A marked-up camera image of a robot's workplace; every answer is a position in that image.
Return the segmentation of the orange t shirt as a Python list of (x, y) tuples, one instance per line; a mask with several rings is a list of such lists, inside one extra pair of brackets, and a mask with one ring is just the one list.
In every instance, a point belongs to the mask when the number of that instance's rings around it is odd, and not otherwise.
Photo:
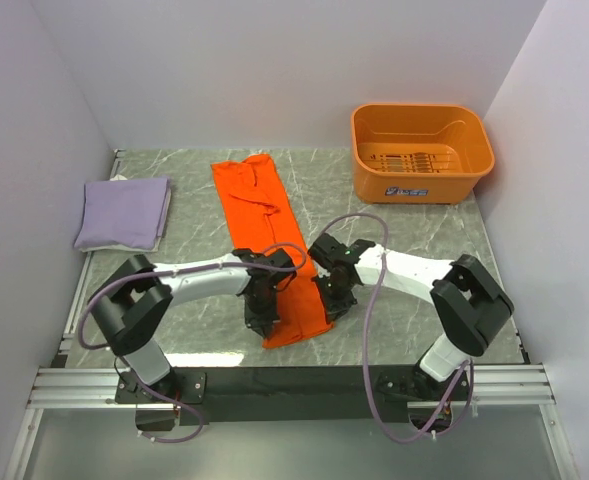
[(307, 249), (271, 156), (257, 154), (241, 162), (215, 163), (211, 169), (233, 245), (259, 252), (281, 243), (294, 263), (305, 263), (292, 282), (279, 285), (280, 322), (263, 341), (263, 347), (276, 349), (330, 331), (333, 323), (326, 319), (313, 282), (317, 275), (314, 263), (292, 248), (297, 245)]

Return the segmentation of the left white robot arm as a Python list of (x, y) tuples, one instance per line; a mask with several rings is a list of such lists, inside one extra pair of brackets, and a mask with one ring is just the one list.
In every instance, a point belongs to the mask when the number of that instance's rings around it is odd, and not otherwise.
[(175, 265), (136, 255), (95, 292), (87, 314), (113, 354), (134, 373), (147, 399), (179, 399), (177, 374), (154, 340), (166, 312), (214, 296), (241, 297), (245, 326), (266, 339), (280, 321), (279, 286), (295, 279), (297, 270), (282, 248), (267, 254), (236, 249), (214, 260)]

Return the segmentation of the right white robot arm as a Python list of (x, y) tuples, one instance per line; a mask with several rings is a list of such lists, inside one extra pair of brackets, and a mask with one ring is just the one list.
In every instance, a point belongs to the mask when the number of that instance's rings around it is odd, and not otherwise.
[(347, 246), (328, 233), (308, 254), (326, 271), (313, 282), (329, 323), (357, 303), (352, 293), (357, 285), (381, 285), (434, 307), (442, 333), (417, 361), (412, 377), (414, 390), (426, 399), (438, 397), (463, 362), (482, 356), (514, 312), (507, 293), (472, 255), (428, 259), (363, 239)]

